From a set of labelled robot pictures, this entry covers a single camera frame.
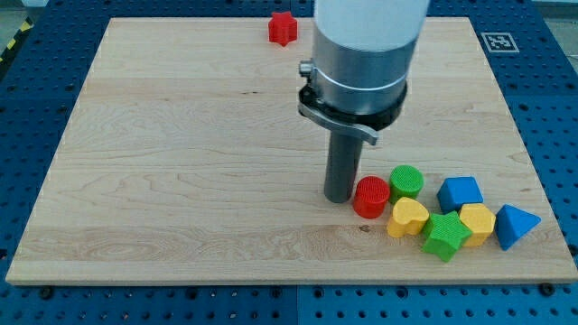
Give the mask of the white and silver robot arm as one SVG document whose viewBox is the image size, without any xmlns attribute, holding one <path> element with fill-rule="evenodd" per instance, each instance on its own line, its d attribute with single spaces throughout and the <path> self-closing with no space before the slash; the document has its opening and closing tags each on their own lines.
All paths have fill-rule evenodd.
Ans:
<svg viewBox="0 0 578 325">
<path fill-rule="evenodd" d="M 317 0 L 312 57 L 299 64 L 302 116 L 375 144 L 398 117 L 429 0 Z"/>
</svg>

